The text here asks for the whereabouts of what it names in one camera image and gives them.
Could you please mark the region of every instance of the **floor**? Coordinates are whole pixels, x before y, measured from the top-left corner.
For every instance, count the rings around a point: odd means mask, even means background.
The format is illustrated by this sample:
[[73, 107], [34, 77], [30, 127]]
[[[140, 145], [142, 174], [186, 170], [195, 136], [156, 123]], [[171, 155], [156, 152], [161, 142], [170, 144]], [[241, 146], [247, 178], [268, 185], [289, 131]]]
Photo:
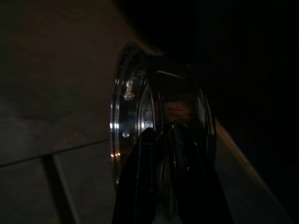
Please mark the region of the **floor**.
[[[52, 153], [80, 222], [111, 223], [109, 105], [115, 63], [127, 42], [156, 53], [111, 0], [0, 1], [3, 223], [61, 223], [39, 158]], [[217, 141], [216, 170], [235, 223], [292, 223], [225, 141]]]

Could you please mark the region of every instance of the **rim lip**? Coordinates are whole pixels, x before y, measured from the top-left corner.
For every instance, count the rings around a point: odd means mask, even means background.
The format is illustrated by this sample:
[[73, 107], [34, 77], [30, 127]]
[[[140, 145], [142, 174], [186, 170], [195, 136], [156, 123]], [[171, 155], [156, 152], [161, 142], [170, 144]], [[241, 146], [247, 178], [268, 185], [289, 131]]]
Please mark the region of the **rim lip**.
[[[134, 44], [134, 43], [127, 43], [121, 50], [120, 56], [118, 58], [117, 64], [116, 64], [116, 69], [114, 73], [114, 84], [113, 84], [113, 90], [112, 90], [112, 99], [111, 99], [111, 104], [110, 104], [110, 156], [111, 156], [111, 161], [112, 161], [112, 166], [113, 166], [113, 175], [114, 175], [114, 182], [116, 186], [118, 185], [119, 177], [121, 174], [121, 157], [120, 156], [115, 156], [116, 154], [120, 154], [120, 149], [119, 149], [119, 126], [117, 127], [118, 124], [118, 119], [119, 119], [119, 114], [120, 114], [120, 109], [119, 109], [119, 91], [122, 88], [122, 85], [119, 84], [121, 73], [125, 72], [126, 70], [122, 70], [122, 67], [126, 61], [128, 61], [128, 57], [135, 56], [136, 54], [139, 55], [139, 58], [141, 60], [142, 67], [144, 68], [144, 77], [147, 80], [147, 87], [149, 91], [149, 97], [150, 97], [150, 103], [151, 103], [151, 108], [152, 108], [152, 119], [153, 119], [153, 128], [155, 130], [156, 127], [156, 122], [155, 122], [155, 111], [154, 111], [154, 100], [153, 100], [153, 94], [152, 94], [152, 89], [150, 86], [150, 81], [148, 80], [148, 65], [145, 61], [145, 54], [139, 49], [139, 47]], [[144, 93], [145, 86], [144, 82], [142, 82], [142, 89], [140, 93]], [[139, 114], [139, 109], [140, 109], [140, 103], [137, 103], [137, 112], [138, 112], [138, 120], [137, 120], [137, 125], [140, 123], [140, 114]], [[139, 135], [140, 128], [137, 127], [137, 134]]]

